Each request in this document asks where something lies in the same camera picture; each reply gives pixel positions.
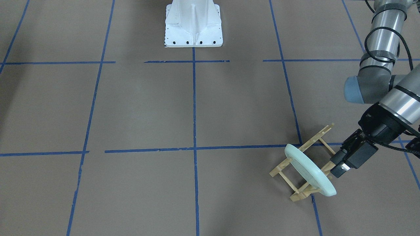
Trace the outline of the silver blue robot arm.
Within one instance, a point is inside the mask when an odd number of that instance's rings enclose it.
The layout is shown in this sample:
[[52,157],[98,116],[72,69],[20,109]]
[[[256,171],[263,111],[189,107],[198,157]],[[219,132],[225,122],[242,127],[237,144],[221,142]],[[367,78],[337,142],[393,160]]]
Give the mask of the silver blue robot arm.
[[401,31],[413,0],[375,0],[371,29],[364,41],[357,76],[345,82],[345,99],[369,104],[350,137],[330,159],[331,174],[341,177],[358,169],[378,151],[401,134],[413,136],[404,149],[419,157],[419,130],[412,125],[420,116],[419,66],[413,66],[410,50]]

